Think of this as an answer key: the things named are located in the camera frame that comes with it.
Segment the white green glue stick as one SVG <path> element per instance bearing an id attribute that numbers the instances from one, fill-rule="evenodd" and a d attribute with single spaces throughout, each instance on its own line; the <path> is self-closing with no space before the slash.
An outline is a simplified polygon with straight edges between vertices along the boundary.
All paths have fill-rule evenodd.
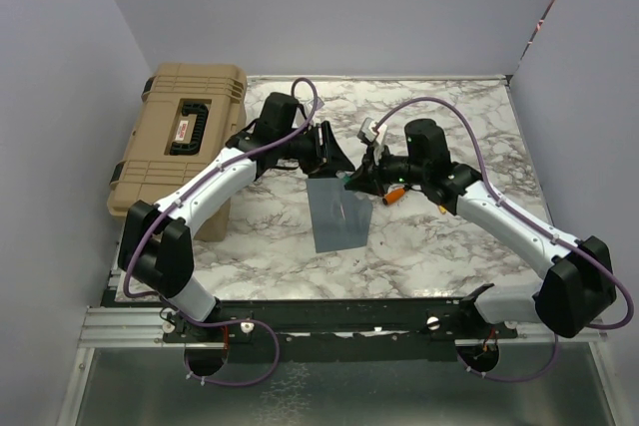
<path id="1" fill-rule="evenodd" d="M 350 181 L 350 174 L 340 172 L 337 174 L 337 177 L 344 183 L 347 184 Z"/>

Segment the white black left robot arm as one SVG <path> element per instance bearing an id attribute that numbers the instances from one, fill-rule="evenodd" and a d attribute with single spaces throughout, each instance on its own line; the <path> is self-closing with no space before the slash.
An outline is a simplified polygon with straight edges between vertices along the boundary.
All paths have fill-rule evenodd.
<path id="1" fill-rule="evenodd" d="M 329 122 L 295 127 L 301 103 L 273 92 L 261 114 L 229 138 L 217 157 L 174 193 L 128 210 L 118 265 L 126 279 L 136 279 L 187 315 L 186 328 L 206 341 L 220 331 L 215 296 L 196 279 L 192 239 L 201 226 L 235 193 L 290 160 L 309 178 L 331 178 L 354 171 L 336 142 Z"/>

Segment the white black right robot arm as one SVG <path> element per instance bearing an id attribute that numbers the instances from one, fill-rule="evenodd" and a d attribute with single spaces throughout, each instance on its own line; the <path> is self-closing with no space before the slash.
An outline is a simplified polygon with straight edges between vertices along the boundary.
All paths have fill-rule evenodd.
<path id="1" fill-rule="evenodd" d="M 394 155 L 384 143 L 385 128 L 365 119 L 357 136 L 366 150 L 347 189 L 383 197 L 393 185 L 417 187 L 433 204 L 490 233 L 538 276 L 514 286 L 488 283 L 467 295 L 458 313 L 466 335 L 480 337 L 494 324 L 511 321 L 542 323 L 572 338 L 615 301 L 610 253 L 602 240 L 581 240 L 518 206 L 508 208 L 478 170 L 451 159 L 435 121 L 411 121 L 404 133 L 407 153 Z"/>

